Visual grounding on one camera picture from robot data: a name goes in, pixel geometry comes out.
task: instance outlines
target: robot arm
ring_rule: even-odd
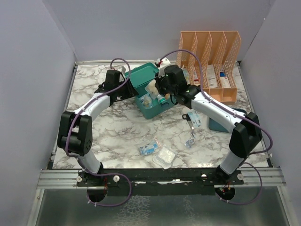
[[[100,93],[105,94],[108,90],[118,87],[121,83],[119,81],[120,76],[121,73],[119,71],[108,70],[106,81],[99,86],[99,89],[95,92],[91,100],[74,112],[64,112],[61,117],[57,144],[58,147],[65,150],[71,123],[75,116],[80,113],[74,124],[79,130],[78,132],[73,131],[71,133],[69,147],[65,151],[68,156],[76,157],[83,169],[87,169],[95,174],[101,174],[103,166],[90,150],[93,142],[93,120],[103,110],[117,101],[117,98],[123,100],[138,95],[130,81],[128,81],[121,89],[109,95],[99,97]],[[201,92],[200,87],[188,85],[182,69],[177,65],[171,65],[166,58],[162,60],[160,71],[156,74],[155,80],[155,86],[160,94],[165,95],[169,93],[174,96],[179,104],[208,115],[232,133],[229,145],[230,151],[216,169],[217,177],[224,180],[228,179],[243,164],[249,153],[262,139],[261,131],[257,127],[241,119],[241,117],[246,117],[259,124],[257,115],[254,113],[244,115],[222,103],[219,103],[222,108],[213,105],[211,102],[213,99],[208,94]],[[234,114],[229,114],[225,109],[232,111]]]
[[[119,71],[108,70],[105,82],[99,85],[89,101],[74,112],[65,111],[61,116],[57,146],[64,149],[68,156],[75,157],[83,169],[95,174],[101,173],[103,165],[90,150],[93,142],[92,122],[115,101],[125,100],[138,95],[130,81],[122,88],[106,95],[106,92],[123,83],[123,81],[120,82],[121,75]],[[69,138],[68,150],[66,150],[68,132],[76,116],[77,119]]]
[[[156,74],[155,86],[161,95],[169,93],[179,104],[206,114],[232,133],[230,151],[216,172],[218,177],[229,178],[262,139],[259,128],[242,120],[247,118],[259,125],[257,115],[254,113],[244,115],[214,100],[200,87],[188,85],[182,69],[177,65],[170,65],[166,58],[162,59],[159,66],[160,71]]]

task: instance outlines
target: teal toolbox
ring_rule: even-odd
[[[138,96],[135,96],[135,102],[146,119],[151,119],[174,106],[170,98],[163,104],[160,104],[157,99],[152,100],[153,107],[151,109],[144,108],[140,103],[139,98],[147,94],[145,87],[150,81],[155,79],[155,73],[157,72],[159,72],[159,69],[152,63],[147,63],[131,70],[130,81],[138,92]]]

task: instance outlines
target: gray wall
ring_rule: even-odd
[[[277,0],[242,62],[242,72],[261,124],[274,138],[301,223],[301,1]]]
[[[75,57],[41,0],[0,7],[0,225],[26,225]]]
[[[189,30],[238,30],[241,60],[274,1],[44,0],[79,60],[157,59]]]

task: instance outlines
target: marble tabletop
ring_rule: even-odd
[[[115,64],[118,69],[123,64]],[[134,69],[142,64],[130,64]],[[109,64],[79,65],[71,96],[68,111],[74,111],[87,102],[98,84],[105,79]],[[251,111],[238,67],[235,66],[233,76],[238,88],[237,102],[233,107]],[[176,105],[160,115],[146,120],[134,98],[116,102],[103,111],[93,122],[92,150],[97,159],[105,168],[159,168],[152,161],[155,154],[142,156],[137,144],[142,137],[156,136],[161,144],[178,152],[172,165],[173,168],[186,167],[217,167],[229,151],[230,134],[211,131],[208,128],[208,116],[199,113],[202,126],[196,136],[196,142],[191,149],[184,144],[190,138],[190,128],[182,114],[190,109]],[[254,151],[263,150],[259,143]],[[257,167],[267,167],[265,154],[251,155],[247,160]],[[61,148],[57,148],[54,169],[78,169],[80,166],[74,158],[66,156]]]

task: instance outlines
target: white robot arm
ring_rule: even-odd
[[[112,71],[107,74],[107,78],[114,74]],[[120,76],[120,73],[116,72],[117,71],[115,71],[115,76]],[[160,94],[165,95],[169,93],[170,95],[173,95],[179,104],[206,114],[220,123],[227,131],[232,133],[230,151],[217,168],[216,172],[219,177],[229,177],[245,161],[249,153],[262,138],[259,129],[248,124],[246,121],[242,121],[241,118],[236,116],[247,117],[255,123],[259,123],[257,115],[254,113],[244,115],[219,102],[218,104],[222,106],[222,108],[213,105],[213,99],[207,93],[201,92],[199,87],[187,85],[181,68],[177,65],[171,65],[167,59],[162,60],[160,71],[156,74],[155,80],[156,87]],[[83,107],[72,113],[64,112],[61,117],[58,146],[65,149],[70,124],[74,119],[74,116],[80,113],[80,117],[75,124],[79,127],[79,131],[72,132],[69,140],[69,148],[66,153],[72,154],[72,156],[77,158],[84,169],[95,174],[100,174],[103,166],[90,150],[92,144],[92,122],[103,110],[111,106],[116,101],[117,97],[122,96],[123,99],[126,99],[137,95],[129,82],[126,89],[118,90],[118,92],[112,93],[109,96],[104,95],[103,97],[97,98],[99,97],[99,92],[104,93],[106,91],[104,87],[111,89],[112,87],[117,86],[118,84],[116,81],[119,82],[119,78],[115,79],[116,84],[113,86],[112,82],[111,85],[105,83],[104,86],[100,86],[91,98],[91,100],[97,99],[92,104],[88,105],[88,103],[91,102],[91,100],[89,100]]]

